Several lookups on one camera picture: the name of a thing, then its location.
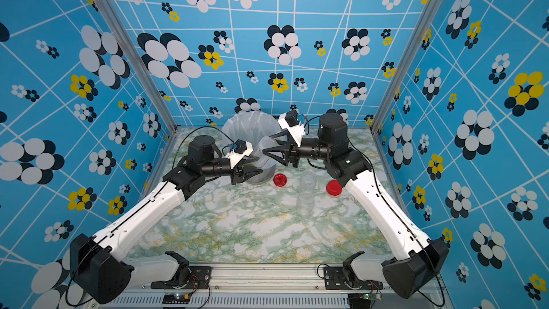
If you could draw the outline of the aluminium front frame rail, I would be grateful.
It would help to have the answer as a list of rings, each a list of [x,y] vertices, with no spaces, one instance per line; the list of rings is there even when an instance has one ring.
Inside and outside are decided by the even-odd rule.
[[[378,294],[374,308],[452,308],[443,281],[430,281],[409,299],[387,283],[376,292],[326,290],[319,268],[323,264],[214,264],[207,289],[151,289],[142,285],[126,290],[106,308],[349,308],[348,295]],[[185,306],[163,305],[165,293],[189,293]]]

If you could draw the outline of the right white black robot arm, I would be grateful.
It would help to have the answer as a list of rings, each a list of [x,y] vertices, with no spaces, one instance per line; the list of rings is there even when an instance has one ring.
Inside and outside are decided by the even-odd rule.
[[[397,295],[409,298],[438,278],[448,246],[442,238],[433,240],[424,233],[387,194],[373,163],[351,143],[348,126],[339,114],[320,116],[316,137],[306,135],[294,110],[281,114],[278,123],[282,130],[273,135],[277,146],[265,149],[264,155],[293,167],[301,159],[323,161],[330,177],[364,207],[390,247],[392,255],[387,260],[363,252],[346,259],[343,276],[349,288],[387,283]]]

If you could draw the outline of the clear jar large red lid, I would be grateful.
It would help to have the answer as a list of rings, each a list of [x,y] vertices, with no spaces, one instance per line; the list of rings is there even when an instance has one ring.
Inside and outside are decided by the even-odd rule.
[[[301,215],[310,215],[315,207],[315,196],[311,192],[300,193],[297,198],[297,210]]]

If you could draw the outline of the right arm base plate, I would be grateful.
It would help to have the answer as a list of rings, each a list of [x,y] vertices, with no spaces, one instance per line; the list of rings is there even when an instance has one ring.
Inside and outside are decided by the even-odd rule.
[[[351,284],[344,276],[343,267],[320,266],[319,274],[324,280],[326,290],[364,290],[376,292],[384,288],[382,282],[374,280],[359,280]]]

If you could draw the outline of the left green circuit board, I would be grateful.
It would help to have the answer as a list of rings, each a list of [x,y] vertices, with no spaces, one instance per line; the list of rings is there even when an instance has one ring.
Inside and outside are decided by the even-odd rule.
[[[165,293],[162,299],[162,304],[170,306],[185,306],[190,303],[191,297],[192,296],[189,293]]]

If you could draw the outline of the right green circuit board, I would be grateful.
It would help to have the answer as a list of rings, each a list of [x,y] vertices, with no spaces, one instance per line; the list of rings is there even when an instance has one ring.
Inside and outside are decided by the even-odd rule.
[[[353,293],[348,295],[350,309],[373,309],[378,301],[382,298],[378,294],[359,294]]]

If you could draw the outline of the clear jar of mung beans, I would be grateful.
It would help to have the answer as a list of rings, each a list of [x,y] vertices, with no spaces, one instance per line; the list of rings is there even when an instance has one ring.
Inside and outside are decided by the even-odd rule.
[[[314,172],[303,172],[300,174],[298,190],[300,193],[315,194],[317,190],[317,176]]]

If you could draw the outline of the green circuit board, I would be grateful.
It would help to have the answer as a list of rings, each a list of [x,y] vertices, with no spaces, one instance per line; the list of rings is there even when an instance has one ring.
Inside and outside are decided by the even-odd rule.
[[[170,306],[185,306],[190,303],[191,297],[192,296],[189,293],[165,293],[162,299],[162,304]]]
[[[378,294],[359,294],[353,293],[348,295],[350,309],[373,309],[378,301],[382,298]]]

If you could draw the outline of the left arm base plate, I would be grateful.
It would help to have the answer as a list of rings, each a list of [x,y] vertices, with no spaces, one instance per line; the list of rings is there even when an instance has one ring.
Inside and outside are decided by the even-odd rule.
[[[212,276],[213,267],[190,266],[178,270],[174,277],[168,281],[151,283],[151,289],[207,289]]]

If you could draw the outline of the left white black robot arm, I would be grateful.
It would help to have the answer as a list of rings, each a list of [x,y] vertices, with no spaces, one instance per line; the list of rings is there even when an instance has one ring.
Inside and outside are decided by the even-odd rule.
[[[233,185],[262,173],[247,158],[253,146],[237,140],[225,155],[213,137],[200,135],[188,146],[188,153],[150,194],[112,224],[92,236],[81,234],[70,245],[70,281],[90,300],[106,304],[127,288],[163,283],[182,288],[196,283],[189,261],[173,251],[159,257],[128,259],[135,243],[167,213],[184,204],[207,181],[229,177]]]

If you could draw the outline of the tall clear jar white lid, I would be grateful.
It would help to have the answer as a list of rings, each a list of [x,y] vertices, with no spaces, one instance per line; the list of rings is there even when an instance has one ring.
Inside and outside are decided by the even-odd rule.
[[[254,150],[250,156],[250,158],[252,159],[251,166],[259,168],[264,171],[270,170],[272,167],[275,167],[277,162],[271,157],[268,157],[267,155],[265,155],[263,151],[265,149],[269,149],[277,146],[278,146],[277,142],[272,137],[269,137],[269,136],[263,137],[254,147]]]

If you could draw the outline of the small red jar lid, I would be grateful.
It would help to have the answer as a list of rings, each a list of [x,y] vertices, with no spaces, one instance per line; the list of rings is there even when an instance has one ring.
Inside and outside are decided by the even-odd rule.
[[[277,187],[284,187],[287,184],[287,177],[282,173],[276,174],[272,180]]]

